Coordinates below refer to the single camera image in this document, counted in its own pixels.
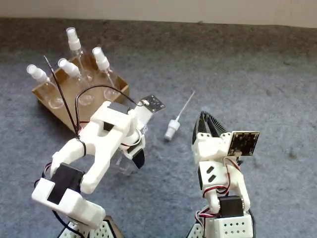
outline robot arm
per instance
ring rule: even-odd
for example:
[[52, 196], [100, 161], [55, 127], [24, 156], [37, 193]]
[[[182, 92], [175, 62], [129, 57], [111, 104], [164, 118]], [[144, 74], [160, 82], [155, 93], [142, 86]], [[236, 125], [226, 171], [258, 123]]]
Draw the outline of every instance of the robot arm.
[[206, 112], [196, 121], [192, 150], [200, 188], [208, 201], [207, 209], [197, 215], [206, 218], [201, 223], [205, 237], [253, 237], [250, 199], [237, 162], [241, 156], [253, 154], [258, 136], [256, 131], [227, 132]]
[[[71, 139], [53, 155], [51, 179], [40, 179], [32, 199], [68, 216], [82, 227], [97, 229], [106, 212], [101, 206], [84, 199], [80, 192], [90, 194], [95, 190], [117, 149], [122, 150], [137, 168], [142, 167], [145, 138], [140, 129], [158, 111], [153, 109], [151, 101], [143, 102], [144, 106], [135, 109], [104, 102], [80, 131], [80, 140]], [[85, 151], [95, 156], [86, 173], [70, 166], [85, 156]]]

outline glass bottle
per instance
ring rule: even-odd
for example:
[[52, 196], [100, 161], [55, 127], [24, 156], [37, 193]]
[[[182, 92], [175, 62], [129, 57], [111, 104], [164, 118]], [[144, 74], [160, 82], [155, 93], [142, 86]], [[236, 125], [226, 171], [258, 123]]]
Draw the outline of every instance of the glass bottle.
[[82, 47], [74, 27], [68, 27], [66, 33], [71, 55], [77, 58], [81, 74], [91, 82], [94, 75], [88, 52]]
[[[75, 82], [76, 93], [80, 93], [89, 87], [87, 78], [81, 74], [79, 68], [76, 65], [69, 62], [67, 59], [62, 58], [58, 61], [58, 66], [62, 68], [65, 71], [65, 73], [68, 74], [68, 78], [66, 81], [70, 83], [72, 81]], [[91, 93], [86, 92], [79, 97], [78, 102], [82, 106], [87, 106], [90, 105], [93, 102], [93, 100], [94, 96]]]
[[[95, 47], [93, 49], [93, 55], [96, 59], [96, 64], [99, 69], [98, 73], [96, 74], [96, 78], [104, 82], [105, 85], [120, 90], [118, 77], [110, 69], [110, 63], [107, 57], [104, 55], [101, 47]], [[104, 90], [104, 98], [111, 102], [118, 96], [118, 94], [120, 93], [111, 88], [105, 88]]]
[[59, 109], [64, 106], [57, 86], [51, 82], [46, 73], [37, 68], [34, 64], [27, 66], [26, 71], [39, 83], [43, 84], [38, 88], [39, 97], [41, 97], [52, 109]]

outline bottle cap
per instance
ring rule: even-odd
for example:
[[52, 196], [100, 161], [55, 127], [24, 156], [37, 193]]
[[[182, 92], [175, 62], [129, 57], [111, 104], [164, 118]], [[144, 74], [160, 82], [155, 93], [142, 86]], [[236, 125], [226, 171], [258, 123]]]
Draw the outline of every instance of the bottle cap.
[[27, 66], [26, 71], [39, 83], [50, 81], [46, 73], [42, 69], [37, 68], [34, 64]]
[[93, 54], [96, 59], [96, 64], [98, 65], [99, 70], [105, 71], [110, 67], [110, 63], [107, 57], [104, 55], [101, 47], [93, 48]]
[[72, 51], [77, 51], [81, 48], [80, 40], [77, 36], [75, 27], [68, 27], [66, 29], [68, 37], [68, 45]]
[[67, 73], [71, 77], [75, 77], [79, 74], [79, 69], [76, 65], [69, 62], [67, 59], [61, 58], [58, 61], [58, 66], [62, 68], [65, 73]]
[[171, 141], [175, 132], [179, 129], [180, 123], [176, 120], [170, 120], [164, 138]]

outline circuit board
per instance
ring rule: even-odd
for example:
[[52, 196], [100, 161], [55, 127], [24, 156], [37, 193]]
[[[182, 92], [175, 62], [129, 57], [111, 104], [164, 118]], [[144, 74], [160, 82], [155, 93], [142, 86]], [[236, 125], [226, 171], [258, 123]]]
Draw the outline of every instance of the circuit board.
[[235, 156], [237, 152], [242, 156], [253, 155], [259, 134], [258, 131], [233, 131], [228, 156]]
[[157, 113], [165, 108], [165, 105], [154, 95], [149, 95], [141, 99], [144, 106], [150, 110], [151, 113]]

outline cardboard tray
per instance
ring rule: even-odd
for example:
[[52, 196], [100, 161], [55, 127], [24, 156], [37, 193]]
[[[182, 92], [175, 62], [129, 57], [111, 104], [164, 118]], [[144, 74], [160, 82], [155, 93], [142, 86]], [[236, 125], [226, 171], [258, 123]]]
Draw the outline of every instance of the cardboard tray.
[[[78, 65], [77, 59], [71, 59], [71, 62], [73, 62], [75, 65]], [[92, 63], [92, 71], [94, 73], [97, 72], [97, 65], [94, 61], [94, 59], [91, 57], [91, 63]], [[62, 70], [61, 68], [58, 68], [55, 71], [55, 74], [57, 76], [57, 80], [60, 84], [60, 87], [63, 91], [64, 97], [66, 99], [66, 102], [68, 104], [69, 110], [72, 114], [72, 117], [74, 119], [74, 122], [76, 123], [76, 117], [75, 117], [75, 98], [76, 94], [74, 93], [73, 88], [76, 87], [75, 82], [66, 82], [67, 79], [67, 74]], [[104, 84], [105, 82], [100, 80], [94, 79], [94, 84]], [[119, 88], [121, 92], [123, 92], [126, 95], [129, 95], [130, 90], [129, 90], [129, 85], [120, 77], [118, 76], [118, 83], [119, 83]], [[53, 113], [58, 119], [60, 119], [69, 129], [71, 129], [73, 132], [74, 128], [72, 126], [71, 120], [68, 116], [68, 113], [66, 111], [66, 107], [62, 107], [60, 109], [52, 109], [47, 102], [41, 97], [41, 91], [44, 90], [44, 84], [41, 84], [34, 89], [32, 89], [32, 92], [35, 94], [39, 102], [41, 102], [48, 110], [50, 110], [51, 113]], [[103, 90], [105, 88], [100, 87], [100, 88], [94, 88], [91, 89], [89, 92], [91, 92], [94, 95], [94, 101], [88, 106], [82, 106], [79, 104], [79, 118], [80, 121], [89, 121], [90, 117], [93, 115], [93, 113], [102, 105], [102, 103], [105, 101], [103, 97]], [[45, 91], [47, 94], [52, 94], [53, 91]], [[117, 97], [114, 98], [114, 102], [119, 102], [122, 103], [125, 100], [125, 97], [123, 95], [118, 95]]]

